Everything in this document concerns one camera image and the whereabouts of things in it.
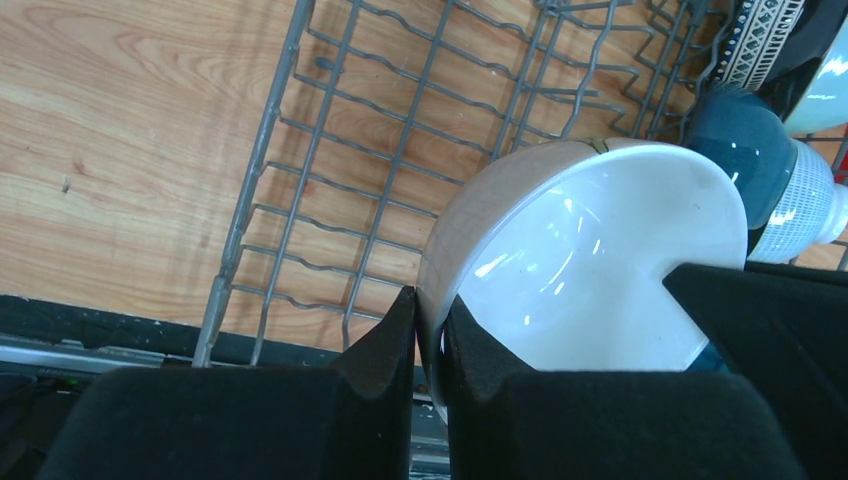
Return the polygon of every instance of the wire dish rack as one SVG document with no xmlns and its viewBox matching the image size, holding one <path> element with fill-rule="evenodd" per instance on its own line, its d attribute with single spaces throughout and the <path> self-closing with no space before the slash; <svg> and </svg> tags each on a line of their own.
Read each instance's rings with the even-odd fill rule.
<svg viewBox="0 0 848 480">
<path fill-rule="evenodd" d="M 231 318 L 255 329 L 252 365 L 266 337 L 347 348 L 414 283 L 452 195 L 518 148 L 679 142 L 734 8 L 298 0 L 193 364 L 210 364 Z M 841 134 L 806 140 L 845 156 Z M 316 340 L 287 336 L 298 328 Z"/>
</svg>

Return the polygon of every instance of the wooden table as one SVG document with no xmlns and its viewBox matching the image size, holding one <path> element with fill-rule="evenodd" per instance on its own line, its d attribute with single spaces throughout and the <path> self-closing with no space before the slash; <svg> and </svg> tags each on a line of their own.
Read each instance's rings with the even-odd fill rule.
<svg viewBox="0 0 848 480">
<path fill-rule="evenodd" d="M 531 2 L 472 0 L 492 17 L 531 30 Z M 380 8 L 402 13 L 410 23 L 433 32 L 441 2 L 377 0 Z M 0 5 L 0 292 L 199 325 L 245 165 L 279 57 L 294 0 L 6 0 Z M 340 38 L 350 11 L 342 0 L 318 0 L 312 25 Z M 605 11 L 582 19 L 601 22 Z M 647 9 L 638 3 L 619 8 L 618 24 L 643 25 Z M 597 32 L 567 26 L 557 48 L 586 61 Z M 523 43 L 501 29 L 485 26 L 466 12 L 453 12 L 445 38 L 490 62 L 518 69 Z M 612 32 L 601 61 L 643 68 L 633 60 L 645 35 Z M 422 70 L 428 42 L 399 24 L 361 13 L 352 44 L 375 51 L 402 68 Z M 319 80 L 329 72 L 316 57 L 334 58 L 335 47 L 305 38 L 298 71 Z M 657 58 L 661 42 L 647 57 Z M 533 66 L 537 68 L 541 55 Z M 344 91 L 405 114 L 415 82 L 373 61 L 348 56 L 339 83 Z M 575 88 L 585 69 L 552 66 L 543 85 Z M 648 88 L 650 75 L 633 86 Z M 477 101 L 503 108 L 511 83 L 502 72 L 472 65 L 442 51 L 431 79 Z M 629 116 L 636 106 L 620 94 L 626 74 L 599 72 L 590 88 Z M 292 81 L 283 113 L 315 120 L 323 93 Z M 670 107 L 683 111 L 691 94 L 680 87 Z M 531 123 L 558 131 L 570 107 L 540 100 Z M 491 114 L 428 91 L 417 118 L 481 145 L 490 145 L 499 124 Z M 584 109 L 573 136 L 610 135 L 609 112 Z M 327 130 L 393 154 L 402 122 L 344 99 L 334 99 Z M 279 126 L 269 161 L 300 166 L 308 146 L 305 132 Z M 833 158 L 836 144 L 824 144 Z M 486 155 L 424 131 L 413 132 L 404 158 L 443 175 L 467 180 Z M 389 164 L 374 156 L 322 142 L 313 173 L 379 193 Z M 283 170 L 263 175 L 257 201 L 287 208 L 297 175 Z M 439 212 L 458 187 L 402 168 L 391 198 Z M 376 201 L 309 182 L 299 212 L 322 222 L 368 232 Z M 421 248 L 433 219 L 388 208 L 379 234 Z M 245 242 L 276 248 L 284 218 L 255 214 Z M 320 265 L 356 269 L 364 241 L 298 222 L 289 252 Z M 842 247 L 816 247 L 799 263 L 833 269 Z M 245 253 L 237 281 L 264 288 L 270 257 Z M 415 254 L 377 245 L 366 266 L 375 276 L 414 283 Z M 284 262 L 277 291 L 303 303 L 344 304 L 350 278 Z M 396 287 L 364 281 L 357 310 L 382 314 Z M 261 298 L 233 294 L 224 324 L 252 334 Z M 340 315 L 300 310 L 283 300 L 271 309 L 268 337 L 339 349 Z M 354 316 L 354 340 L 374 325 Z"/>
</svg>

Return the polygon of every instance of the blue cup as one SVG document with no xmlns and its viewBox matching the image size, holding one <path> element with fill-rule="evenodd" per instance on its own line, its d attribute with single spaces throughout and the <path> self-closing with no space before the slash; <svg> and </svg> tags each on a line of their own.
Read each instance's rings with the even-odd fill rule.
<svg viewBox="0 0 848 480">
<path fill-rule="evenodd" d="M 796 147 L 780 118 L 753 93 L 711 85 L 701 95 L 683 146 L 727 173 L 745 205 L 748 229 L 768 222 L 795 169 Z"/>
</svg>

